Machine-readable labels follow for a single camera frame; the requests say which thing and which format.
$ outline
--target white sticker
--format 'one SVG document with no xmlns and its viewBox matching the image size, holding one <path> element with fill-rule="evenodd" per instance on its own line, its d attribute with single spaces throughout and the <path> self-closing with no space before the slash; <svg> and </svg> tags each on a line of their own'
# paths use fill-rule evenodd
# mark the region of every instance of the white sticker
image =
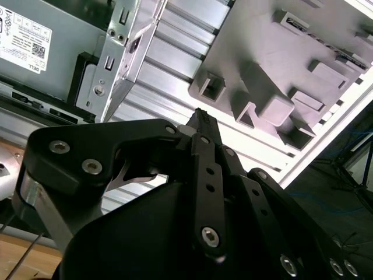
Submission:
<svg viewBox="0 0 373 280">
<path fill-rule="evenodd" d="M 40 74 L 47 69 L 52 30 L 0 6 L 0 58 Z"/>
</svg>

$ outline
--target barcode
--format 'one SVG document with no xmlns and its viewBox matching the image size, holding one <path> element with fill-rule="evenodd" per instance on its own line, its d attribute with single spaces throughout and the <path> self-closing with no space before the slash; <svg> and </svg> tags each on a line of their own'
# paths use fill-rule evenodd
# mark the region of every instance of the barcode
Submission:
<svg viewBox="0 0 373 280">
<path fill-rule="evenodd" d="M 37 57 L 40 57 L 40 58 L 44 59 L 45 48 L 42 47 L 42 46 L 40 46 L 40 45 L 38 45 L 38 44 L 33 43 L 32 54 L 36 55 Z"/>
</svg>

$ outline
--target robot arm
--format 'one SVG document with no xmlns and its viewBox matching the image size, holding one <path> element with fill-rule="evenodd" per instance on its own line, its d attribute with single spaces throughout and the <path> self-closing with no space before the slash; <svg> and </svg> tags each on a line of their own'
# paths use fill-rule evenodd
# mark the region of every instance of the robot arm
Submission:
<svg viewBox="0 0 373 280">
<path fill-rule="evenodd" d="M 167 183 L 102 216 L 107 190 Z M 58 279 L 363 279 L 261 169 L 247 173 L 197 109 L 165 120 L 44 128 L 27 144 L 13 198 L 64 257 Z"/>
</svg>

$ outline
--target silver screw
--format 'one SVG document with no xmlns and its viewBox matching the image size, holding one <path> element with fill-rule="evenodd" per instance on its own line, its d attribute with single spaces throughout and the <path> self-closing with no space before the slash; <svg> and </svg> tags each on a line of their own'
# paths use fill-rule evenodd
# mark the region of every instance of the silver screw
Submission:
<svg viewBox="0 0 373 280">
<path fill-rule="evenodd" d="M 296 277 L 298 272 L 297 268 L 295 267 L 294 263 L 285 255 L 281 255 L 280 262 L 284 270 L 291 276 Z"/>
<path fill-rule="evenodd" d="M 267 180 L 267 178 L 268 178 L 267 174 L 264 173 L 263 171 L 258 171 L 258 175 L 261 176 L 261 178 L 264 179 L 264 180 Z"/>
<path fill-rule="evenodd" d="M 175 133 L 176 133 L 175 129 L 173 129 L 172 127 L 166 127 L 166 130 L 167 130 L 169 133 L 171 133 L 171 134 L 175 134 Z"/>
<path fill-rule="evenodd" d="M 96 159 L 86 159 L 82 163 L 82 168 L 85 172 L 92 175 L 98 175 L 103 171 L 103 166 Z"/>
<path fill-rule="evenodd" d="M 339 276 L 343 276 L 343 270 L 342 270 L 342 268 L 332 258 L 330 259 L 330 266 L 333 268 L 333 270 L 335 271 L 335 273 L 337 273 Z"/>
<path fill-rule="evenodd" d="M 210 140 L 208 140 L 206 137 L 201 136 L 201 140 L 202 140 L 204 143 L 206 143 L 206 144 L 210 143 Z"/>
<path fill-rule="evenodd" d="M 345 260 L 345 261 L 344 261 L 344 265 L 346 266 L 347 270 L 350 271 L 350 273 L 351 273 L 352 275 L 354 275 L 355 277 L 358 277 L 357 270 L 353 267 L 352 264 L 350 264 L 349 261 Z"/>
<path fill-rule="evenodd" d="M 216 248 L 219 245 L 219 236 L 216 231 L 210 227 L 202 229 L 202 239 L 210 247 Z"/>
<path fill-rule="evenodd" d="M 227 151 L 228 155 L 230 155 L 230 156 L 234 156 L 235 155 L 234 151 L 232 149 L 230 149 L 230 148 L 227 148 L 226 151 Z"/>
<path fill-rule="evenodd" d="M 49 149 L 52 152 L 61 155 L 63 153 L 69 152 L 70 151 L 70 146 L 69 146 L 69 144 L 67 144 L 64 141 L 56 140 L 56 141 L 50 142 Z"/>
</svg>

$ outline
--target wire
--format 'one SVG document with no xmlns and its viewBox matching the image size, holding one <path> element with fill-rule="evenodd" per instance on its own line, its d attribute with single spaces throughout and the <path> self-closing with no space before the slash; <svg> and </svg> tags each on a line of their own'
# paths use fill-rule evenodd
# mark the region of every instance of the wire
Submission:
<svg viewBox="0 0 373 280">
<path fill-rule="evenodd" d="M 356 141 L 360 140 L 362 137 L 364 137 L 364 132 L 362 132 L 362 134 L 356 138 L 354 141 L 352 141 L 351 143 L 350 142 L 350 139 L 351 139 L 351 136 L 349 137 L 349 140 L 347 141 L 347 143 L 345 144 L 345 146 L 341 149 L 341 150 L 336 150 L 332 153 L 327 153 L 325 156 L 334 156 L 334 155 L 340 155 L 343 151 L 345 151 L 347 148 L 351 147 L 353 144 L 356 143 Z"/>
<path fill-rule="evenodd" d="M 0 234 L 5 230 L 8 224 L 10 224 L 10 222 L 13 220 L 14 217 L 15 217 L 15 214 L 10 216 L 9 219 L 2 225 L 2 227 L 0 228 Z"/>
<path fill-rule="evenodd" d="M 294 196 L 294 197 L 304 197 L 304 198 L 308 198 L 310 200 L 313 200 L 316 204 L 318 204 L 326 212 L 329 212 L 329 213 L 332 213 L 332 214 L 344 214 L 344 215 L 347 215 L 347 214 L 353 214 L 353 213 L 356 213 L 358 211 L 361 211 L 361 210 L 365 209 L 364 207 L 360 207 L 360 208 L 356 208 L 356 209 L 352 209 L 352 210 L 348 210 L 348 211 L 334 210 L 334 209 L 330 208 L 329 206 L 327 206 L 322 201 L 320 201 L 319 199 L 317 199 L 312 194 L 307 194 L 305 192 L 294 192 L 294 193 L 292 192 L 292 193 L 290 193 L 290 195 Z"/>
<path fill-rule="evenodd" d="M 350 132 L 352 134 L 360 134 L 360 135 L 367 135 L 367 134 L 370 134 L 370 133 L 373 133 L 373 130 L 372 131 L 367 131 L 367 132 Z"/>
<path fill-rule="evenodd" d="M 366 256 L 366 255 L 362 255 L 362 254 L 359 254 L 359 253 L 356 253 L 356 252 L 353 252 L 353 253 L 351 253 L 352 255 L 358 255 L 358 256 L 360 256 L 360 257 L 362 257 L 362 258 L 366 258 L 366 259 L 368 259 L 368 260 L 371 260 L 371 261 L 373 261 L 373 258 L 370 258 L 370 257 L 368 257 L 368 256 Z"/>
<path fill-rule="evenodd" d="M 38 237 L 36 237 L 36 239 L 31 243 L 31 245 L 29 246 L 29 248 L 27 248 L 26 252 L 24 252 L 23 256 L 21 257 L 21 259 L 17 262 L 17 264 L 14 266 L 14 268 L 12 269 L 12 271 L 9 273 L 9 275 L 5 278 L 5 280 L 10 280 L 14 274 L 17 272 L 18 268 L 21 266 L 21 264 L 23 263 L 24 259 L 27 257 L 27 255 L 29 254 L 29 252 L 31 252 L 32 248 L 34 247 L 34 245 L 38 242 L 38 240 L 43 236 L 42 233 L 40 233 L 38 235 Z"/>
<path fill-rule="evenodd" d="M 346 242 L 349 241 L 349 240 L 350 240 L 352 237 L 354 237 L 355 235 L 357 235 L 357 232 L 353 232 L 352 234 L 350 234 L 350 235 L 348 236 L 348 238 L 346 238 L 346 239 L 344 240 L 344 242 L 342 243 L 341 248 L 343 249 L 344 245 L 346 245 Z"/>
<path fill-rule="evenodd" d="M 364 244 L 369 244 L 369 243 L 373 243 L 373 240 L 371 240 L 371 241 L 366 241 L 366 242 L 361 242 L 361 243 L 346 244 L 346 245 L 344 245 L 344 246 L 345 246 L 345 247 L 350 247 L 350 246 L 358 246 L 358 245 L 364 245 Z"/>
</svg>

